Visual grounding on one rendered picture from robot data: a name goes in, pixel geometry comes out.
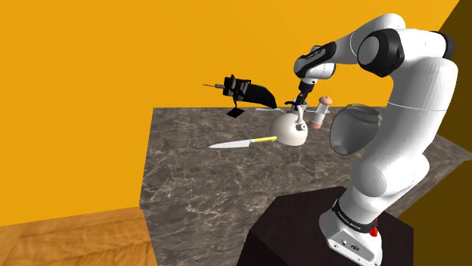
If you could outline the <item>white kettle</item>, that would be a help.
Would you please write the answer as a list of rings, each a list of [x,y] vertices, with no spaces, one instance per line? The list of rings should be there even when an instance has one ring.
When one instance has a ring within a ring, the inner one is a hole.
[[[269,134],[276,141],[288,146],[300,146],[306,142],[308,126],[303,119],[304,109],[296,105],[293,110],[284,111],[274,118],[269,126]]]

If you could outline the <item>yellow handled knife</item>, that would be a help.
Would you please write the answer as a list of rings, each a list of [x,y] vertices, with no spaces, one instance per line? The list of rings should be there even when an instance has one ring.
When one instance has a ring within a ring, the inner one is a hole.
[[[266,141],[276,141],[276,136],[264,137],[264,138],[255,138],[255,139],[246,139],[241,141],[230,141],[220,144],[211,145],[210,148],[213,149],[226,149],[226,148],[241,148],[249,147],[252,143],[266,142]]]

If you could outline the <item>black angular tool with rod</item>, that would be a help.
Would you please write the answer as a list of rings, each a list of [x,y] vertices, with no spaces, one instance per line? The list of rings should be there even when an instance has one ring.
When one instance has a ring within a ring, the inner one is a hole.
[[[255,85],[249,79],[237,79],[234,75],[225,77],[222,85],[215,84],[209,87],[222,89],[224,96],[232,97],[234,108],[227,112],[227,115],[238,118],[244,110],[238,108],[238,101],[262,104],[263,106],[275,109],[277,107],[274,95],[261,85]]]

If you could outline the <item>white pepper mill brown ends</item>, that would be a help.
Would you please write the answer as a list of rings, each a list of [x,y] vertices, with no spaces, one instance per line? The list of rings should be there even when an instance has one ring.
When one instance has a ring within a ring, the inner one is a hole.
[[[328,96],[323,96],[319,98],[319,104],[316,111],[313,113],[312,117],[309,120],[308,126],[314,129],[320,129],[325,115],[329,113],[329,106],[332,105],[332,99]]]

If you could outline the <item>dark robot stand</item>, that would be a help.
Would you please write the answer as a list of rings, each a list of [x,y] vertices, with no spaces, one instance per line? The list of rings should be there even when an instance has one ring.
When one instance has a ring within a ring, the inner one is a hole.
[[[360,266],[328,247],[319,224],[344,187],[278,196],[251,227],[237,266]],[[380,266],[414,266],[414,229],[380,215]]]

